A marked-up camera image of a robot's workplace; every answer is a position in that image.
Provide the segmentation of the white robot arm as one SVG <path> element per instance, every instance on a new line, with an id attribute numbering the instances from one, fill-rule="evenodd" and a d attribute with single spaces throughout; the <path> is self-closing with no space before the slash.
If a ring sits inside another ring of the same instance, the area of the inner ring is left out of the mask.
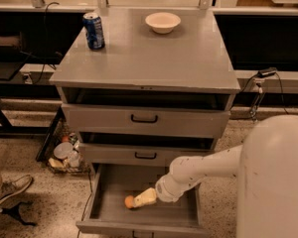
<path id="1" fill-rule="evenodd" d="M 237 177 L 236 238 L 298 238 L 298 115 L 267 118 L 242 145 L 175 159 L 134 207 L 176 202 L 204 177 Z"/>

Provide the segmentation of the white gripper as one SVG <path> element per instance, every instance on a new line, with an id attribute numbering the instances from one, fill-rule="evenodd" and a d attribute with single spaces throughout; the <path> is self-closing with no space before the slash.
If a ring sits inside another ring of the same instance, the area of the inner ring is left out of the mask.
<path id="1" fill-rule="evenodd" d="M 177 182 L 170 174 L 159 178 L 155 184 L 155 189 L 150 187 L 133 199 L 135 208 L 154 204 L 157 197 L 163 202 L 176 202 L 186 191 L 182 183 Z"/>

